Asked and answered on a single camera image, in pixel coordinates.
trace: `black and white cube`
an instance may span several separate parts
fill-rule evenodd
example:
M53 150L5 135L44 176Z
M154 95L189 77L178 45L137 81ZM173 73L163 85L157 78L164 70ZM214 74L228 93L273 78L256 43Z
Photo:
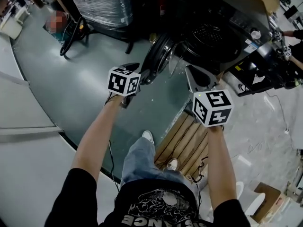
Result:
M281 41L283 36L281 32L275 31L274 37L277 41Z
M113 67L107 78L107 88L110 92L128 96L137 92L141 75L123 68Z
M283 49L283 54L286 57L290 57L292 55L292 50L289 48L289 46L285 46Z
M233 108L228 90L194 93L193 113L205 127L227 124Z

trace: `shoe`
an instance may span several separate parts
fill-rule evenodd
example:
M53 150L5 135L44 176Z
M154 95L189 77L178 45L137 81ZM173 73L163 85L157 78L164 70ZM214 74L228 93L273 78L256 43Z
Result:
M242 92L249 91L249 89L244 84L239 84L238 87Z
M154 143L152 133L150 131L144 131L142 137L148 139L151 143Z
M166 165L166 169L170 171L176 171L178 167L178 160L176 158L170 159Z

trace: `white sneaker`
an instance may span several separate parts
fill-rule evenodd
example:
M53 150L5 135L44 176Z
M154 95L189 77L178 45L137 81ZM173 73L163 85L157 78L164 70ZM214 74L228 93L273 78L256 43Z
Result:
M178 167L178 160L176 158L170 159L170 161L166 165L166 169L170 171L176 171Z
M154 143L152 133L150 131L144 131L142 137L148 139L151 143Z

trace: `person's hand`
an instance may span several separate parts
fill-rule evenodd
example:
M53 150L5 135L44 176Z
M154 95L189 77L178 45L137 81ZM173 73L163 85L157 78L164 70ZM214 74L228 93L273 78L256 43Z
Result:
M104 105L108 104L108 103L114 103L114 104L120 104L124 99L124 96L115 94L115 93L110 93L110 95L108 96L106 102Z
M224 126L223 125L212 126L209 127L208 130L211 131L212 133L221 132L224 130Z
M291 56L286 56L286 55L284 55L284 60L290 61L290 58L291 58Z

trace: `black t-shirt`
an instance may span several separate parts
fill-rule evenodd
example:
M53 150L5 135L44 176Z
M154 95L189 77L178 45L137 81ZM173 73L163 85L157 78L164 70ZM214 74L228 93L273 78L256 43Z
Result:
M97 227L97 184L88 172L72 169L64 182L45 226ZM214 223L199 219L193 193L183 184L143 179L126 183L114 211L100 227L212 227L250 226L238 200L214 211Z
M294 37L303 40L303 30L295 30ZM300 62L303 62L303 41L296 45L289 46L292 50L292 55Z

